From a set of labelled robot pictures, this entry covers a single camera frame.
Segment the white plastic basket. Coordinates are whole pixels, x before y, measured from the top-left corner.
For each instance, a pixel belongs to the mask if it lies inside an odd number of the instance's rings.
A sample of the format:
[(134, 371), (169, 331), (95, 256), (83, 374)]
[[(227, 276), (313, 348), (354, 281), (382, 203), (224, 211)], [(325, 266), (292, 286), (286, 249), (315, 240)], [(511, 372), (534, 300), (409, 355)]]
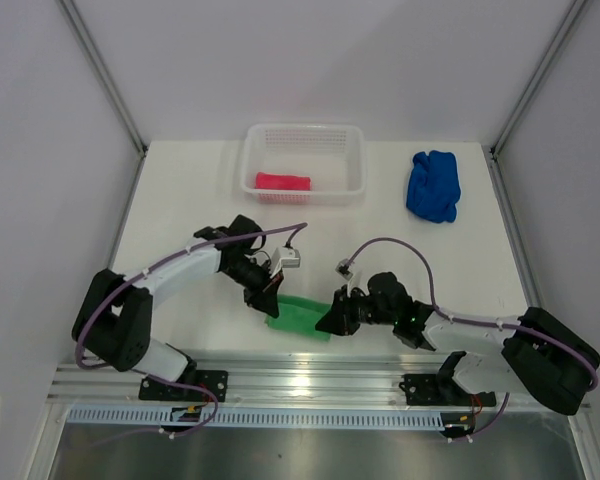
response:
[[(257, 176), (302, 177), (307, 190), (258, 187)], [(261, 203), (348, 206), (364, 198), (366, 142), (353, 125), (261, 123), (246, 134), (239, 160), (241, 190)]]

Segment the blue towel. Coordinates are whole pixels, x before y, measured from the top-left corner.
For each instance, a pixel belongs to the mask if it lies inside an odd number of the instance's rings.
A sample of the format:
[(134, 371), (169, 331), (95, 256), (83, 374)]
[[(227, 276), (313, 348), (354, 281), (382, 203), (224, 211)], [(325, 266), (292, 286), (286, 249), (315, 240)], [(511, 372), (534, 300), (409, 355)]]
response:
[(418, 152), (406, 189), (406, 208), (436, 224), (454, 223), (461, 198), (456, 156), (451, 152)]

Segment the green towel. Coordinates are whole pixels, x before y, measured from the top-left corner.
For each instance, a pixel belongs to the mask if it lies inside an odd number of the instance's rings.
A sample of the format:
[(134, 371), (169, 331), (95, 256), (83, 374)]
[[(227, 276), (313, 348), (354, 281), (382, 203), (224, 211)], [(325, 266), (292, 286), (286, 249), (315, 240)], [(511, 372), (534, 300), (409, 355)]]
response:
[(305, 297), (280, 295), (279, 315), (267, 316), (265, 324), (273, 330), (300, 335), (315, 341), (328, 342), (329, 333), (315, 329), (316, 324), (329, 311), (330, 305)]

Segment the pink towel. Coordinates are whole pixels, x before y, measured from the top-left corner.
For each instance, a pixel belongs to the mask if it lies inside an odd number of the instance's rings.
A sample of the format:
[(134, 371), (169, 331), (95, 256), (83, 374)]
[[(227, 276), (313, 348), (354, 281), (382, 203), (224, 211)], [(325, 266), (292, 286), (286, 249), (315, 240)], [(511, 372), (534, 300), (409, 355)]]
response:
[(258, 172), (255, 177), (255, 188), (258, 190), (310, 191), (311, 178)]

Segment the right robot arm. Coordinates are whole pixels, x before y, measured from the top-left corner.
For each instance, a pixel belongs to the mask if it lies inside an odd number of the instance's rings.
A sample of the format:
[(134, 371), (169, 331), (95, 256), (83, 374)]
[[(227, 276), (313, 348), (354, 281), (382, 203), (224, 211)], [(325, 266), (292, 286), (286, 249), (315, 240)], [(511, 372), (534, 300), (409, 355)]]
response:
[(521, 316), (473, 317), (413, 299), (391, 272), (372, 276), (366, 289), (344, 285), (316, 330), (341, 337), (361, 325), (388, 325), (402, 344), (445, 355), (439, 370), (401, 384), (410, 405), (464, 406), (478, 396), (529, 395), (544, 407), (571, 416), (593, 385), (600, 355), (547, 311), (530, 307)]

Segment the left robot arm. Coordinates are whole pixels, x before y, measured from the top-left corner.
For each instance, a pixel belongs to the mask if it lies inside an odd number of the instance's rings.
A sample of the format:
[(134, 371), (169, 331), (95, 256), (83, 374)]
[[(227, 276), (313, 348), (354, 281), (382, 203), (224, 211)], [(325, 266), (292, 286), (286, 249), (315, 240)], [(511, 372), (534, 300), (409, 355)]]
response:
[(300, 255), (287, 244), (260, 264), (254, 258), (258, 237), (266, 237), (259, 225), (239, 215), (229, 226), (199, 230), (181, 250), (141, 271), (98, 272), (71, 332), (79, 351), (90, 351), (119, 372), (161, 379), (174, 399), (189, 398), (197, 387), (195, 362), (152, 337), (153, 311), (193, 281), (222, 273), (243, 287), (248, 307), (278, 317), (283, 270), (298, 267)]

